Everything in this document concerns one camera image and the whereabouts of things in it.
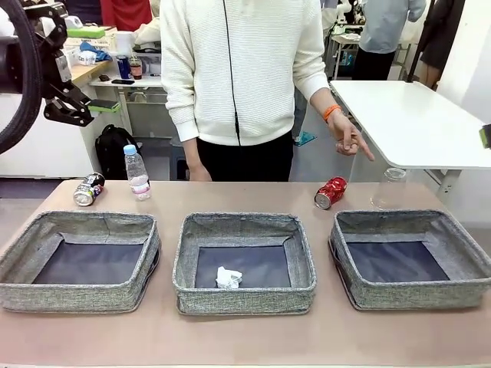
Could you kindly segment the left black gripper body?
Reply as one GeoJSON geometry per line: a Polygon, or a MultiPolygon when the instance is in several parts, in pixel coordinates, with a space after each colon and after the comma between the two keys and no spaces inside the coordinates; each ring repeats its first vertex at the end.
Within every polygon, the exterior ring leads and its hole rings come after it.
{"type": "MultiPolygon", "coordinates": [[[[36,51],[41,60],[41,96],[66,100],[73,90],[68,61],[62,52],[68,37],[65,23],[55,25],[45,36],[35,33],[36,51]]],[[[18,37],[1,35],[1,92],[21,94],[24,71],[18,37]]]]}

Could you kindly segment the person's left hand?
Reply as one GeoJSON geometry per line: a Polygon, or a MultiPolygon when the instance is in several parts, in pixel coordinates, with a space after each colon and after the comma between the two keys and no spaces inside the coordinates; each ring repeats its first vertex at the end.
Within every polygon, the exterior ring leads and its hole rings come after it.
{"type": "Polygon", "coordinates": [[[370,161],[374,161],[374,155],[361,132],[339,109],[329,115],[327,123],[337,141],[336,149],[340,154],[354,156],[361,150],[370,161]]]}

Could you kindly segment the person's right hand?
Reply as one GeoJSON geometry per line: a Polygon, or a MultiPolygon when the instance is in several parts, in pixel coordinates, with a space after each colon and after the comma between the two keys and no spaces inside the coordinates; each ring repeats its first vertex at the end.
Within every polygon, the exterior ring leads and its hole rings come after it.
{"type": "Polygon", "coordinates": [[[189,180],[194,182],[211,182],[212,178],[206,167],[202,164],[199,154],[186,153],[186,163],[189,168],[189,180]]]}

